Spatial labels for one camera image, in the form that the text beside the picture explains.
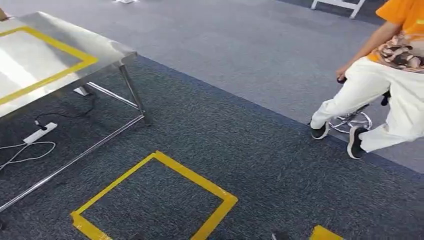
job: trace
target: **floor marking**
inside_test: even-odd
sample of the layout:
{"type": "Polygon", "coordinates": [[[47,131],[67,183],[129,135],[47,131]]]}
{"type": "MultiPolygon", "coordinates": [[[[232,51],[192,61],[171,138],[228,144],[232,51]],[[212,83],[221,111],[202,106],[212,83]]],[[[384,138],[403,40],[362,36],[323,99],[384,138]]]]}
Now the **floor marking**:
{"type": "Polygon", "coordinates": [[[133,174],[137,169],[141,168],[151,159],[156,159],[166,165],[167,167],[173,169],[177,173],[191,180],[195,184],[201,186],[202,188],[208,190],[215,196],[221,198],[223,202],[219,207],[209,216],[209,218],[204,222],[204,224],[198,229],[198,231],[191,237],[191,240],[205,240],[212,231],[217,227],[217,225],[222,221],[222,219],[227,215],[227,213],[233,208],[233,206],[237,203],[238,199],[231,193],[225,191],[219,186],[215,185],[211,181],[206,178],[200,176],[194,171],[188,169],[187,167],[181,165],[177,161],[172,158],[166,156],[160,151],[156,151],[155,153],[150,154],[145,159],[137,163],[130,170],[122,174],[118,179],[113,181],[109,186],[100,191],[97,195],[95,195],[92,199],[90,199],[87,203],[82,205],[76,211],[73,211],[70,215],[73,219],[73,226],[85,234],[91,240],[111,240],[108,235],[98,229],[96,226],[91,224],[88,220],[81,216],[81,214],[88,209],[91,205],[93,205],[97,200],[103,197],[107,192],[116,187],[123,180],[128,178],[131,174],[133,174]]]}
{"type": "Polygon", "coordinates": [[[332,233],[321,225],[317,225],[313,228],[313,232],[309,237],[309,240],[343,240],[343,237],[332,233]]]}

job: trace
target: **hand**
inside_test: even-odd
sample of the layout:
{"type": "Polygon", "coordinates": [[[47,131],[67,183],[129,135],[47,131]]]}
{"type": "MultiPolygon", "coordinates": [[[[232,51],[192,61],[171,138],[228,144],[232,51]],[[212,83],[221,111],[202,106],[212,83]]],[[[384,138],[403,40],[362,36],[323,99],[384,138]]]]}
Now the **hand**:
{"type": "Polygon", "coordinates": [[[348,68],[350,68],[351,65],[352,65],[351,63],[348,63],[348,64],[340,67],[339,69],[337,69],[335,71],[335,75],[336,75],[336,77],[337,77],[338,80],[342,80],[342,79],[345,78],[346,70],[348,70],[348,68]]]}

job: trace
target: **power cord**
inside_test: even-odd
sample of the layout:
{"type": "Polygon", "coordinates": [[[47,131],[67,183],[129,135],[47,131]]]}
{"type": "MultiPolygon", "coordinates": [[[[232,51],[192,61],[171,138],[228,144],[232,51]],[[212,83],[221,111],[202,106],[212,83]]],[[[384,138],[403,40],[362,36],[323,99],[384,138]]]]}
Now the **power cord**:
{"type": "Polygon", "coordinates": [[[47,128],[45,126],[43,126],[43,124],[40,123],[40,121],[39,121],[40,117],[49,116],[49,115],[56,115],[56,116],[61,116],[61,117],[64,117],[64,118],[74,119],[74,118],[81,118],[81,117],[86,116],[92,110],[94,110],[94,108],[96,106],[96,99],[97,99],[97,95],[96,95],[96,93],[94,91],[93,92],[89,92],[88,94],[89,94],[89,96],[92,96],[92,98],[91,98],[91,107],[87,111],[85,111],[83,113],[80,113],[80,114],[77,114],[77,115],[66,115],[66,114],[57,113],[57,112],[49,112],[49,113],[39,114],[34,119],[35,125],[37,125],[40,129],[42,129],[43,131],[45,131],[45,130],[47,130],[47,128]]]}
{"type": "MultiPolygon", "coordinates": [[[[38,127],[40,127],[41,130],[46,131],[48,128],[46,126],[43,126],[39,119],[43,116],[48,116],[48,115],[56,115],[56,116],[61,116],[64,118],[81,118],[86,116],[87,114],[89,114],[96,106],[96,99],[97,99],[97,95],[94,91],[91,91],[88,93],[89,96],[92,96],[91,98],[91,107],[80,114],[77,115],[67,115],[67,114],[63,114],[63,113],[58,113],[58,112],[49,112],[49,113],[43,113],[43,114],[39,114],[38,116],[35,117],[35,125],[37,125],[38,127]]],[[[51,153],[55,147],[56,147],[56,143],[52,142],[52,141],[39,141],[39,142],[32,142],[32,143],[22,143],[22,144],[18,144],[18,145],[12,145],[12,146],[4,146],[4,147],[0,147],[0,150],[3,149],[11,149],[11,148],[17,148],[17,147],[22,147],[11,159],[9,159],[5,164],[0,165],[0,171],[3,170],[7,165],[9,164],[16,164],[16,163],[23,163],[29,160],[37,160],[37,159],[41,159],[45,156],[47,156],[49,153],[51,153]],[[21,154],[25,149],[27,149],[28,147],[32,146],[32,145],[37,145],[37,144],[51,144],[52,147],[50,148],[49,151],[47,151],[46,153],[44,153],[43,155],[40,155],[38,157],[30,157],[30,158],[26,158],[24,160],[19,160],[19,161],[15,161],[15,159],[18,157],[19,154],[21,154]]]]}
{"type": "Polygon", "coordinates": [[[16,164],[16,163],[23,163],[29,160],[37,160],[37,159],[41,159],[45,156],[47,156],[49,153],[51,153],[53,151],[53,149],[55,149],[56,147],[56,143],[52,142],[52,141],[39,141],[39,142],[33,142],[30,144],[27,143],[22,143],[22,144],[18,144],[18,145],[13,145],[13,146],[4,146],[4,147],[0,147],[0,150],[2,149],[11,149],[11,148],[17,148],[17,147],[21,147],[24,146],[23,148],[21,148],[21,150],[19,150],[11,159],[9,159],[5,164],[0,165],[0,171],[5,168],[7,165],[9,164],[16,164]],[[32,145],[37,145],[37,144],[51,144],[52,147],[50,148],[49,151],[47,151],[46,153],[44,153],[43,155],[40,155],[38,157],[30,157],[30,158],[26,158],[24,160],[19,160],[19,161],[14,161],[19,154],[21,154],[25,149],[27,149],[29,146],[32,145]]]}

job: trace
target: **metal frame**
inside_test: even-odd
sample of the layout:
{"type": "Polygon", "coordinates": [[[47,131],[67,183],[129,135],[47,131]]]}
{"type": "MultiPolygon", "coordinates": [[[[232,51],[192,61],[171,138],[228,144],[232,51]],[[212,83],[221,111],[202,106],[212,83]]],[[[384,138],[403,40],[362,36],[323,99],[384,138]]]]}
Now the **metal frame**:
{"type": "Polygon", "coordinates": [[[370,130],[373,127],[373,121],[371,120],[371,118],[365,113],[363,112],[369,105],[365,105],[361,108],[359,108],[358,110],[356,110],[353,113],[349,113],[347,115],[344,116],[338,116],[336,117],[336,119],[340,120],[340,123],[335,124],[332,122],[329,122],[328,124],[330,125],[330,127],[340,133],[343,134],[349,134],[349,131],[343,130],[342,127],[344,125],[347,125],[348,127],[352,128],[353,126],[358,126],[361,125],[362,127],[366,128],[367,130],[370,130]],[[365,120],[354,120],[358,115],[362,115],[365,120]]]}
{"type": "Polygon", "coordinates": [[[352,9],[353,12],[349,18],[354,19],[357,16],[364,2],[365,0],[359,0],[359,2],[355,4],[355,3],[345,2],[344,0],[314,0],[310,9],[315,10],[317,8],[318,3],[325,3],[325,4],[334,5],[334,6],[339,6],[346,9],[352,9]]]}
{"type": "Polygon", "coordinates": [[[105,88],[103,88],[103,87],[101,87],[101,86],[99,86],[99,85],[97,85],[93,82],[88,82],[87,85],[91,86],[92,88],[94,88],[94,89],[96,89],[96,90],[98,90],[98,91],[100,91],[100,92],[102,92],[106,95],[113,97],[114,99],[117,99],[117,100],[137,109],[140,112],[140,115],[138,115],[136,118],[132,119],[131,121],[127,122],[125,125],[118,128],[117,130],[115,130],[110,135],[106,136],[105,138],[103,138],[102,140],[100,140],[99,142],[94,144],[93,146],[89,147],[83,153],[81,153],[80,155],[78,155],[74,159],[70,160],[68,163],[66,163],[64,166],[60,167],[59,169],[57,169],[53,173],[51,173],[49,176],[43,178],[42,180],[40,180],[39,182],[37,182],[36,184],[31,186],[27,190],[23,191],[21,194],[14,197],[12,200],[10,200],[7,203],[0,206],[0,213],[3,212],[4,210],[6,210],[8,207],[15,204],[16,202],[18,202],[19,200],[21,200],[26,195],[32,193],[33,191],[35,191],[36,189],[38,189],[39,187],[41,187],[42,185],[47,183],[54,176],[58,175],[60,172],[62,172],[63,170],[65,170],[66,168],[68,168],[69,166],[74,164],[76,161],[78,161],[78,160],[82,159],[83,157],[85,157],[86,155],[90,154],[91,152],[93,152],[94,150],[96,150],[97,148],[102,146],[103,144],[107,143],[109,140],[116,137],[118,134],[122,133],[123,131],[125,131],[126,129],[131,127],[132,125],[139,122],[140,120],[144,120],[144,123],[145,123],[146,126],[150,126],[152,124],[152,120],[151,120],[150,116],[148,115],[148,113],[146,112],[145,107],[143,106],[143,103],[140,100],[140,97],[136,92],[133,80],[131,79],[130,75],[128,74],[126,66],[121,65],[119,67],[119,71],[120,71],[120,73],[123,77],[124,82],[126,83],[126,86],[128,87],[129,92],[131,93],[132,98],[133,98],[135,103],[133,103],[132,101],[127,100],[127,99],[117,95],[116,93],[113,93],[112,91],[109,91],[109,90],[107,90],[107,89],[105,89],[105,88]]]}

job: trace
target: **shoe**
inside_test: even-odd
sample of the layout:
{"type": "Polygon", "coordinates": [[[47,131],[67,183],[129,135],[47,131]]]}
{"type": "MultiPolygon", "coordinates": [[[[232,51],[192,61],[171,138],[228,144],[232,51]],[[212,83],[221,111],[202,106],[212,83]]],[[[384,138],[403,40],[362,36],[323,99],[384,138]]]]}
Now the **shoe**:
{"type": "Polygon", "coordinates": [[[322,126],[320,129],[313,129],[310,128],[310,134],[312,135],[313,139],[321,140],[325,138],[330,131],[330,125],[329,122],[326,122],[324,126],[322,126]]]}
{"type": "Polygon", "coordinates": [[[353,159],[361,159],[367,152],[361,148],[362,140],[359,134],[368,132],[364,127],[354,126],[350,129],[349,144],[347,145],[347,153],[353,159]]]}

